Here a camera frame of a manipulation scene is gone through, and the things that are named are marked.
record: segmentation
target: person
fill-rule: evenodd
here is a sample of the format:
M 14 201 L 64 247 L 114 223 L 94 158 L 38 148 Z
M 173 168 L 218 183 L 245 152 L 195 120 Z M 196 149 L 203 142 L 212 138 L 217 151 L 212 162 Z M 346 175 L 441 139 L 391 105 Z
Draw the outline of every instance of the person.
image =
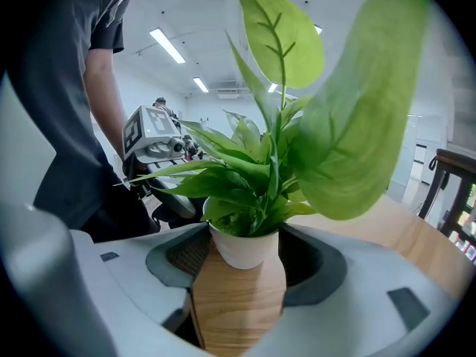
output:
M 199 144 L 192 139 L 190 135 L 184 135 L 186 159 L 191 161 L 193 156 L 198 155 L 199 159 L 203 159 L 203 150 Z
M 120 183 L 94 136 L 90 112 L 123 158 L 126 115 L 112 56 L 123 50 L 130 0 L 49 0 L 7 71 L 33 122 L 56 150 L 34 205 L 94 242 L 157 231 Z
M 177 130 L 181 133 L 181 127 L 180 127 L 180 122 L 179 122 L 179 117 L 175 114 L 175 112 L 166 106 L 166 100 L 164 97 L 157 98 L 155 102 L 152 104 L 153 107 L 157 109 L 162 109 L 164 110 L 167 115 L 170 116 L 170 119 L 172 119 L 172 122 L 175 124 L 177 127 Z

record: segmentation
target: machine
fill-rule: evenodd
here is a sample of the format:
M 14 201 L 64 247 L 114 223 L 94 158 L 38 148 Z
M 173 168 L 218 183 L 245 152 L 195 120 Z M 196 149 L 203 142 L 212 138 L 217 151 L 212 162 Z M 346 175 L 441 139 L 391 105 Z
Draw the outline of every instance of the machine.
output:
M 137 151 L 141 161 L 153 152 L 170 155 L 160 144 L 140 154 L 144 139 L 144 147 L 133 150 L 141 141 L 136 130 L 152 131 L 147 109 L 141 107 L 137 126 L 125 131 L 132 144 L 126 154 Z M 208 253 L 208 224 L 94 244 L 31 206 L 54 150 L 7 78 L 0 121 L 1 139 L 22 129 L 0 146 L 0 154 L 16 161 L 6 167 L 1 161 L 0 258 L 19 305 L 44 336 L 65 356 L 209 356 L 199 347 L 199 329 L 195 340 L 177 337 L 190 318 L 190 287 Z M 27 164 L 28 152 L 42 160 L 15 192 L 9 181 L 23 182 L 24 170 L 13 166 Z M 287 282 L 282 315 L 247 356 L 415 356 L 456 304 L 400 255 L 368 242 L 283 226 L 279 255 Z
M 139 106 L 127 121 L 123 129 L 123 154 L 129 180 L 137 177 L 136 161 L 146 166 L 146 173 L 187 162 L 185 142 L 172 120 L 165 111 L 150 106 Z M 143 195 L 141 192 L 146 188 L 147 192 L 151 192 L 161 202 L 152 214 L 157 225 L 159 221 L 163 221 L 169 222 L 170 228 L 177 228 L 200 221 L 204 200 L 188 199 L 157 190 L 175 187 L 179 181 L 181 178 L 156 177 L 132 187 L 139 196 Z

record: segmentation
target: gray panel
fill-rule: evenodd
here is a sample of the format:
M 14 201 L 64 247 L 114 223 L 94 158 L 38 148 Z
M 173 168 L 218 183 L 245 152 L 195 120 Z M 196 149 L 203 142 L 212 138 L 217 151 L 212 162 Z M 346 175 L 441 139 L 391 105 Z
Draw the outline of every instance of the gray panel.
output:
M 153 285 L 147 282 L 140 283 L 134 280 L 134 283 L 139 285 L 138 289 L 118 285 L 117 275 L 112 276 L 108 271 L 108 265 L 116 263 L 124 258 L 124 254 L 128 254 L 125 252 L 126 249 L 136 249 L 139 246 L 142 250 L 141 245 L 147 245 L 154 240 L 157 242 L 158 239 L 168 239 L 174 234 L 152 234 L 103 244 L 93 244 L 91 237 L 82 231 L 71 231 L 71 234 L 83 279 L 98 312 L 110 331 L 119 356 L 209 356 L 205 351 L 188 344 L 161 327 L 156 320 L 158 316 L 154 313 L 156 306 L 144 306 L 144 301 L 141 300 L 141 295 L 155 296 L 157 303 L 166 310 L 161 312 L 167 313 L 164 317 L 160 316 L 163 322 L 176 309 L 180 312 L 180 308 L 176 306 L 178 301 L 181 302 L 184 311 L 187 311 L 187 306 L 184 306 L 187 302 L 187 293 L 184 290 L 177 292 L 178 300 L 170 300 L 168 299 L 170 296 L 165 295 L 164 291 L 152 288 Z M 117 246 L 117 254 L 120 257 L 104 263 L 98 250 L 110 251 L 112 246 Z M 149 274 L 144 263 L 146 254 L 144 253 L 144 258 L 140 262 L 141 267 Z
M 401 255 L 326 231 L 293 228 L 338 249 L 347 261 L 347 276 L 318 305 L 284 307 L 278 324 L 247 356 L 314 356 L 317 350 L 323 357 L 411 356 L 411 347 L 428 343 L 454 310 L 455 302 Z M 411 332 L 387 295 L 402 287 L 429 311 Z
M 55 155 L 5 74 L 0 86 L 0 201 L 33 204 Z
M 62 353 L 116 356 L 58 218 L 0 203 L 0 258 L 20 300 Z

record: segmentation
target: ceiling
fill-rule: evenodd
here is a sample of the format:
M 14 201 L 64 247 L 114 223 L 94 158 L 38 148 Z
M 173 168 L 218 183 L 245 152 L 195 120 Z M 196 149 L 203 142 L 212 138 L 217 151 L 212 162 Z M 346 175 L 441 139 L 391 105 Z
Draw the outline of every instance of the ceiling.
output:
M 326 58 L 321 77 L 324 80 L 337 62 L 354 15 L 364 0 L 291 1 L 324 29 L 321 34 Z M 162 29 L 185 63 L 177 64 L 149 35 L 156 28 Z M 261 74 L 245 41 L 238 0 L 131 0 L 123 31 L 126 50 L 119 57 L 186 96 L 202 94 L 193 77 L 200 77 L 212 90 L 243 86 L 226 32 L 248 64 Z M 309 92 L 301 91 L 297 95 L 306 93 Z
M 354 16 L 364 0 L 291 1 L 323 28 L 324 71 L 307 89 L 289 90 L 300 97 L 315 92 L 332 72 Z M 185 58 L 185 63 L 177 64 L 149 35 L 156 28 L 162 29 Z M 211 90 L 210 95 L 217 89 L 245 87 L 226 32 L 245 61 L 268 84 L 248 50 L 238 0 L 131 0 L 124 16 L 126 49 L 118 54 L 118 58 L 185 97 L 203 95 L 193 82 L 194 77 L 202 79 Z M 429 33 L 412 112 L 440 116 L 445 118 L 444 123 L 448 117 L 448 127 L 452 127 L 455 120 L 456 141 L 459 138 L 465 147 L 474 149 L 476 144 L 468 144 L 472 139 L 467 133 L 468 130 L 472 132 L 472 126 L 476 127 L 472 60 L 462 51 L 451 23 L 438 9 L 434 9 Z

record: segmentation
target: ceiling light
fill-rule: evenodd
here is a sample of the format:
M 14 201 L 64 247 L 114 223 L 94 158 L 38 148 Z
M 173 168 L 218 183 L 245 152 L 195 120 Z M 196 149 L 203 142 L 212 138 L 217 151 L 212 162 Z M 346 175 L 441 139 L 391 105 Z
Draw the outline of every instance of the ceiling light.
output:
M 164 48 L 167 51 L 167 53 L 170 54 L 177 63 L 185 62 L 184 57 L 182 57 L 180 53 L 177 51 L 177 49 L 173 47 L 172 43 L 162 33 L 162 30 L 155 29 L 152 32 L 150 32 L 150 35 L 155 38 L 155 41 L 157 41 L 159 44 L 162 45 L 162 48 Z
M 203 82 L 200 78 L 193 78 L 193 82 L 195 82 L 197 85 L 199 85 L 199 88 L 203 92 L 208 92 L 207 88 L 205 87 L 205 85 L 203 84 Z

